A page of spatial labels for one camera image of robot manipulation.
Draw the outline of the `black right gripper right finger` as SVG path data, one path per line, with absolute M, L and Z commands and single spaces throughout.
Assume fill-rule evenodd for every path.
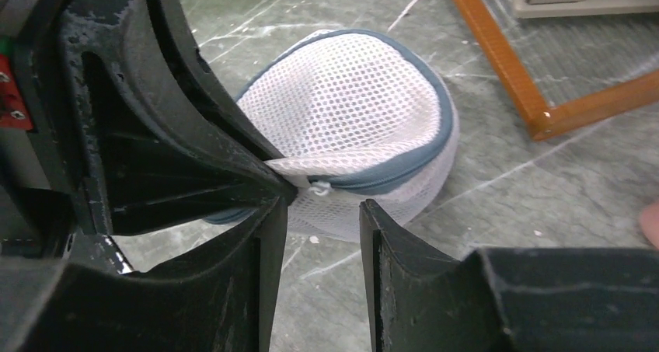
M 457 260 L 360 206 L 375 351 L 656 351 L 658 254 L 482 247 Z

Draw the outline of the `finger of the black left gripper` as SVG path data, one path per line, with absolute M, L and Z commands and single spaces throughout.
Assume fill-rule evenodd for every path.
M 155 37 L 169 70 L 196 110 L 258 159 L 279 158 L 281 153 L 239 109 L 201 56 L 180 0 L 146 1 Z
M 146 0 L 71 0 L 58 35 L 96 232 L 140 235 L 293 186 L 204 119 L 177 84 Z

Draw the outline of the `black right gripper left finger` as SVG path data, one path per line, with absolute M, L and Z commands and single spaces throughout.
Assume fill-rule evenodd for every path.
M 283 261 L 282 200 L 150 271 L 1 261 L 3 351 L 266 351 Z

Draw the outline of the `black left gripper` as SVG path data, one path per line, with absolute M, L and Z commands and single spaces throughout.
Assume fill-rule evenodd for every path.
M 96 232 L 58 20 L 70 0 L 1 0 L 1 254 L 133 268 Z

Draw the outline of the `white mesh laundry bag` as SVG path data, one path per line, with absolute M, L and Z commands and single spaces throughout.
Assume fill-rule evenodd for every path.
M 278 150 L 268 166 L 298 188 L 288 229 L 356 242 L 359 206 L 399 224 L 439 194 L 459 114 L 431 66 L 384 34 L 320 30 L 287 49 L 237 95 Z

